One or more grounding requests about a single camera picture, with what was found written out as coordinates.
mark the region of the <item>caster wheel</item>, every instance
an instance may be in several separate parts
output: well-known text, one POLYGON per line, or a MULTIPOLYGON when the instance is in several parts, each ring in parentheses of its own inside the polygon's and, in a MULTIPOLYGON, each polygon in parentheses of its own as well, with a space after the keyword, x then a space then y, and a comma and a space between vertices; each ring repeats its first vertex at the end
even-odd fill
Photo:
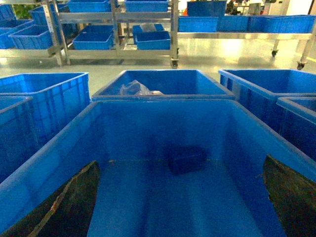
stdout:
POLYGON ((273 51, 272 51, 272 57, 275 58, 275 57, 276 57, 276 54, 277 54, 277 50, 273 50, 273 51))
POLYGON ((302 70, 305 66, 305 63, 297 63, 297 70, 302 70))
POLYGON ((172 61, 171 66, 173 69, 177 69, 178 68, 178 61, 172 61))

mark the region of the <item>blue crate on shelf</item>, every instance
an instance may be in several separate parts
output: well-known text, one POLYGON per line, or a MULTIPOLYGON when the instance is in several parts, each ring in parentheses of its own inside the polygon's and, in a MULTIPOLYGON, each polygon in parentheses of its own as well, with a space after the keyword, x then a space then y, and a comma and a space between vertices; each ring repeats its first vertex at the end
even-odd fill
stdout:
POLYGON ((17 74, 0 79, 0 96, 32 96, 43 145, 90 102, 88 73, 17 74))
POLYGON ((96 160, 87 236, 285 237, 258 176, 267 154, 316 182, 316 162, 236 101, 94 102, 0 184, 0 232, 96 160), (171 145, 200 147, 205 168, 174 176, 171 145))
POLYGON ((316 16, 295 15, 265 17, 263 32, 266 33, 310 33, 316 16))
POLYGON ((10 19, 0 22, 0 28, 12 28, 15 31, 22 30, 24 28, 34 25, 34 20, 16 20, 10 19))
POLYGON ((188 15, 222 17, 225 15, 226 4, 225 0, 189 1, 187 2, 188 15))
MULTIPOLYGON (((50 5, 50 9, 52 10, 53 20, 54 20, 55 24, 58 25, 57 14, 55 12, 55 8, 54 8, 53 4, 50 5)), ((59 12, 64 12, 67 9, 68 9, 68 7, 66 4, 58 4, 59 12)), ((31 14, 32 18, 35 20, 37 25, 47 25, 44 8, 42 6, 37 7, 33 10, 30 10, 29 13, 31 14)))
POLYGON ((218 17, 179 17, 179 32, 216 32, 218 17))
POLYGON ((223 16, 218 19, 217 31, 246 32, 248 21, 248 16, 223 16))
POLYGON ((110 0, 70 0, 70 12, 110 12, 110 0))
POLYGON ((0 97, 0 183, 38 149, 32 97, 0 97))
POLYGON ((15 29, 11 28, 0 28, 0 49, 13 48, 14 43, 9 37, 10 34, 14 33, 15 29))
POLYGON ((128 70, 97 91, 92 100, 235 99, 213 78, 199 70, 128 70), (163 95, 120 95, 123 85, 138 80, 150 91, 163 95))
POLYGON ((265 24, 264 16, 249 16, 248 31, 263 32, 265 24))
POLYGON ((112 33, 113 26, 111 25, 89 25, 86 26, 81 32, 87 33, 112 33))
POLYGON ((279 134, 316 161, 316 97, 281 97, 279 134))
MULTIPOLYGON (((164 28, 162 26, 162 24, 154 24, 156 31, 164 31, 164 28)), ((136 38, 135 36, 137 35, 137 33, 142 33, 143 30, 140 26, 133 26, 133 38, 134 38, 134 43, 136 42, 136 38)))
POLYGON ((168 31, 138 33, 135 37, 137 49, 168 50, 171 37, 168 31))
POLYGON ((30 26, 9 37, 17 49, 48 49, 53 46, 47 26, 30 26))
POLYGON ((277 99, 316 96, 316 75, 297 70, 220 70, 221 84, 255 116, 279 131, 282 109, 277 99))
POLYGON ((0 21, 6 19, 14 19, 15 14, 11 5, 9 4, 0 4, 0 21))
POLYGON ((168 0, 125 0, 128 12, 161 12, 168 11, 168 0))
POLYGON ((114 46, 113 33, 81 32, 73 43, 77 50, 109 50, 114 46))

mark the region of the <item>orange object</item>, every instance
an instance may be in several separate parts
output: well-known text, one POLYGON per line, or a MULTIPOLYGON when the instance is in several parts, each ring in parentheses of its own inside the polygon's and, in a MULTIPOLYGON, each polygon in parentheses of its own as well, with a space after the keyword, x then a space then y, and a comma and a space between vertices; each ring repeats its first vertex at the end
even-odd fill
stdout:
POLYGON ((188 15, 188 8, 186 8, 182 14, 183 16, 187 16, 188 15))

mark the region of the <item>clear plastic bag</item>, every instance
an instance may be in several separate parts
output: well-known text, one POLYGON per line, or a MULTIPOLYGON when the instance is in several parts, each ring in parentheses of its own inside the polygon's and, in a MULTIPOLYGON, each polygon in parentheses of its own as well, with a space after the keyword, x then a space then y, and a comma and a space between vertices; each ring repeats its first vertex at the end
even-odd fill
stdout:
POLYGON ((143 32, 154 32, 157 31, 156 27, 153 23, 143 23, 140 24, 140 28, 142 29, 143 32))
POLYGON ((142 83, 137 80, 130 82, 127 85, 122 85, 119 89, 120 95, 163 95, 160 91, 150 91, 142 83))

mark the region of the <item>stainless steel shelf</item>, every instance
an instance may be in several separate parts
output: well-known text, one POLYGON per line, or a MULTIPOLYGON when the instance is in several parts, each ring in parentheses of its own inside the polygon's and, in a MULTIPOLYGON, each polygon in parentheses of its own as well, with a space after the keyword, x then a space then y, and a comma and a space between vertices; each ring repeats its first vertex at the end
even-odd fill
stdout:
POLYGON ((59 49, 52 46, 49 49, 0 49, 0 58, 50 58, 59 49))
POLYGON ((134 23, 134 22, 161 22, 168 23, 171 19, 171 12, 117 12, 117 22, 134 23))
POLYGON ((59 20, 63 23, 109 23, 112 24, 111 12, 78 12, 59 13, 59 20))
POLYGON ((0 0, 0 4, 37 4, 40 0, 0 0))
POLYGON ((170 54, 170 50, 68 50, 70 59, 157 59, 170 54))
POLYGON ((179 39, 239 39, 239 40, 309 40, 313 34, 274 33, 178 33, 179 39))

